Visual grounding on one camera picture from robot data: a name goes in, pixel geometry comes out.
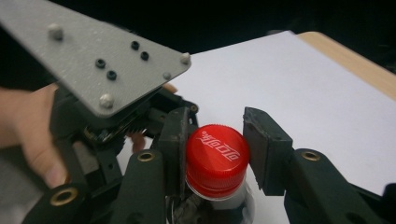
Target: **brass insert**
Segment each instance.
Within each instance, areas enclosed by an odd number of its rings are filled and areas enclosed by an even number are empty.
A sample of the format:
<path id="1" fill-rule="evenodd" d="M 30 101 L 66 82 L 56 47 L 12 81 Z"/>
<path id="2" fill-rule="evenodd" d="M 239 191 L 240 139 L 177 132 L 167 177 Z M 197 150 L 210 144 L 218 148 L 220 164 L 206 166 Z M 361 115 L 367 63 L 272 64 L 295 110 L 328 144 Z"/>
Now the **brass insert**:
<path id="1" fill-rule="evenodd" d="M 318 153 L 313 152 L 313 151 L 304 151 L 302 153 L 304 159 L 309 160 L 309 161 L 318 161 L 320 160 L 320 156 Z"/>
<path id="2" fill-rule="evenodd" d="M 152 161 L 154 159 L 155 155 L 152 154 L 151 152 L 144 152 L 141 153 L 137 159 L 140 161 Z"/>
<path id="3" fill-rule="evenodd" d="M 78 190 L 70 187 L 61 189 L 50 198 L 50 204 L 53 206 L 62 206 L 75 200 L 78 196 Z"/>

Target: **metal plate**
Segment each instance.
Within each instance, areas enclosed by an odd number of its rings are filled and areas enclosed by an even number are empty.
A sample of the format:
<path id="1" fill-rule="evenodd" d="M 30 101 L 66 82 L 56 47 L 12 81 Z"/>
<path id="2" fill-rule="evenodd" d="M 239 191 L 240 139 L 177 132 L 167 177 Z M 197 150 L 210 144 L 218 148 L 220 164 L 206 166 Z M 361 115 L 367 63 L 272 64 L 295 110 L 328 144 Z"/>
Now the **metal plate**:
<path id="1" fill-rule="evenodd" d="M 1 0 L 0 23 L 100 118 L 111 117 L 191 66 L 189 57 L 182 62 L 180 52 L 48 1 Z M 49 35 L 52 24 L 62 28 L 62 39 Z M 131 48 L 133 41 L 140 44 L 138 50 Z M 149 55 L 146 61 L 143 51 Z M 106 67 L 95 66 L 97 59 Z M 108 71 L 117 78 L 108 79 Z M 104 94 L 114 99 L 110 108 L 100 106 Z"/>

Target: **bottle cap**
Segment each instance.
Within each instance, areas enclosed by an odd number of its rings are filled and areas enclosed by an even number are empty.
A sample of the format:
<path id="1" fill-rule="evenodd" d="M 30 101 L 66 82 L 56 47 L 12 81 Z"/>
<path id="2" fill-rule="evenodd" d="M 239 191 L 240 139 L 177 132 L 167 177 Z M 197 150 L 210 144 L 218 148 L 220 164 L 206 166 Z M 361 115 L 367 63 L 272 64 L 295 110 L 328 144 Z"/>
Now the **bottle cap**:
<path id="1" fill-rule="evenodd" d="M 243 183 L 248 143 L 233 128 L 211 124 L 197 129 L 187 143 L 186 180 L 207 199 L 230 197 Z"/>

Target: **dark background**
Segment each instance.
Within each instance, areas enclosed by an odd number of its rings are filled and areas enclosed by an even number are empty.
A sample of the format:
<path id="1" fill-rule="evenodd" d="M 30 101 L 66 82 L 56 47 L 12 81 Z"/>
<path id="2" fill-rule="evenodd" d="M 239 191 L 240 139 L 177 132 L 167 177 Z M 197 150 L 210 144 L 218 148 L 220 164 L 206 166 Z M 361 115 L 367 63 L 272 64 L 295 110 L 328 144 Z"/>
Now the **dark background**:
<path id="1" fill-rule="evenodd" d="M 265 36 L 318 31 L 396 72 L 396 1 L 278 0 L 205 2 L 53 0 L 183 52 Z"/>

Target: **bottle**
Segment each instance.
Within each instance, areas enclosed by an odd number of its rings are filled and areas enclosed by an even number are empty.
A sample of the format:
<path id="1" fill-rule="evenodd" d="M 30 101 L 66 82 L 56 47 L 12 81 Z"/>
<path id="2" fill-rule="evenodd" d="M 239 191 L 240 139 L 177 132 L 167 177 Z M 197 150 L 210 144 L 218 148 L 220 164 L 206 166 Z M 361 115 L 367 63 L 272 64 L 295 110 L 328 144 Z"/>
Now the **bottle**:
<path id="1" fill-rule="evenodd" d="M 186 196 L 173 224 L 251 224 L 254 201 L 245 181 L 248 143 L 233 128 L 211 124 L 191 134 L 186 149 Z"/>

